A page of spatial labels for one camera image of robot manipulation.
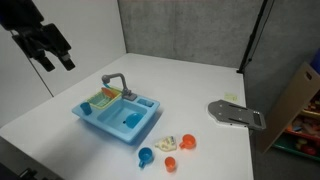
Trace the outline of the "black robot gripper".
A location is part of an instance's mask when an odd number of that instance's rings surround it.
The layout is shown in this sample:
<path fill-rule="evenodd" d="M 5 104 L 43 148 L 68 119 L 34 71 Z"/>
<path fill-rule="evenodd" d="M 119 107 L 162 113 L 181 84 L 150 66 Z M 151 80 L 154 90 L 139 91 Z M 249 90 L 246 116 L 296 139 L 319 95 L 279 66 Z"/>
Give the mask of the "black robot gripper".
<path fill-rule="evenodd" d="M 75 68 L 69 54 L 71 46 L 53 23 L 40 28 L 20 28 L 12 38 L 27 57 L 36 58 L 47 72 L 54 70 L 55 66 L 45 56 L 46 51 L 58 57 L 67 71 Z"/>

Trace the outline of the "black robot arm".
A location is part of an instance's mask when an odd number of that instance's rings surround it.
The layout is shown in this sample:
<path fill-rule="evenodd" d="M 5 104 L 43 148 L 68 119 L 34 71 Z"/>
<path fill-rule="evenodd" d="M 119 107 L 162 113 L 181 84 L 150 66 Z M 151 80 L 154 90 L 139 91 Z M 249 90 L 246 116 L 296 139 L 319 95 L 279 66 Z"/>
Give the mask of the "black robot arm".
<path fill-rule="evenodd" d="M 7 31 L 16 31 L 13 40 L 28 58 L 35 59 L 47 72 L 55 66 L 46 57 L 55 55 L 67 71 L 75 64 L 71 60 L 70 44 L 55 24 L 43 25 L 44 17 L 32 0 L 0 0 L 0 23 Z"/>

